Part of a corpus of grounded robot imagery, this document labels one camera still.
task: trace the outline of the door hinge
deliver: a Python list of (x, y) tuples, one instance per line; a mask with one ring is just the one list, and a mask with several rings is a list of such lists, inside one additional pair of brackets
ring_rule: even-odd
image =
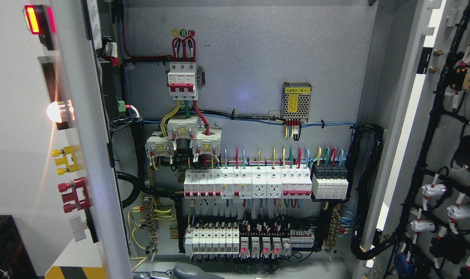
[(417, 66), (417, 74), (426, 74), (426, 71), (428, 71), (429, 60), (431, 59), (431, 53), (433, 53), (433, 48), (422, 48), (419, 65)]

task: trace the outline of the red indicator light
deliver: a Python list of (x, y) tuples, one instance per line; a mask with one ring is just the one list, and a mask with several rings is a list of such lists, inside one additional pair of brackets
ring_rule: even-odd
[(56, 23), (54, 22), (53, 9), (51, 9), (51, 7), (48, 7), (47, 11), (48, 11), (49, 26), (51, 27), (51, 32), (56, 33)]
[(28, 28), (32, 34), (39, 35), (41, 33), (37, 15), (35, 14), (35, 8), (33, 5), (25, 6), (25, 16), (28, 24)]

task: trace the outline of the red breaker toggle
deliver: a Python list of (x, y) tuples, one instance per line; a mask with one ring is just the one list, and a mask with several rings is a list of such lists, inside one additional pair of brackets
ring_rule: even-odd
[[(79, 188), (81, 188), (83, 191), (84, 199), (82, 200), (79, 199), (79, 195), (76, 192), (76, 190)], [(85, 177), (77, 178), (70, 183), (60, 183), (58, 184), (58, 189), (60, 193), (64, 193), (69, 189), (72, 189), (72, 192), (61, 195), (64, 203), (63, 211), (65, 213), (72, 212), (75, 209), (83, 210), (90, 207), (90, 200), (89, 194), (87, 192), (87, 185), (85, 184)]]
[(311, 191), (290, 191), (285, 190), (283, 191), (284, 196), (310, 196)]
[(194, 92), (193, 83), (168, 83), (168, 87), (171, 92)]

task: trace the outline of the bolt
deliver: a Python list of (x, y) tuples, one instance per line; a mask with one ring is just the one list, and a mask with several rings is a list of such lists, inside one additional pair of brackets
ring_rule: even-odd
[(443, 54), (443, 51), (441, 51), (441, 50), (434, 50), (433, 51), (433, 55), (435, 55), (435, 56), (440, 56), (442, 54)]

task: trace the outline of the black-yellow warning stripe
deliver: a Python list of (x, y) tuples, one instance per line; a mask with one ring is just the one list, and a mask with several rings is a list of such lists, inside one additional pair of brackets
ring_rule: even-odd
[(51, 267), (45, 279), (106, 279), (104, 268)]

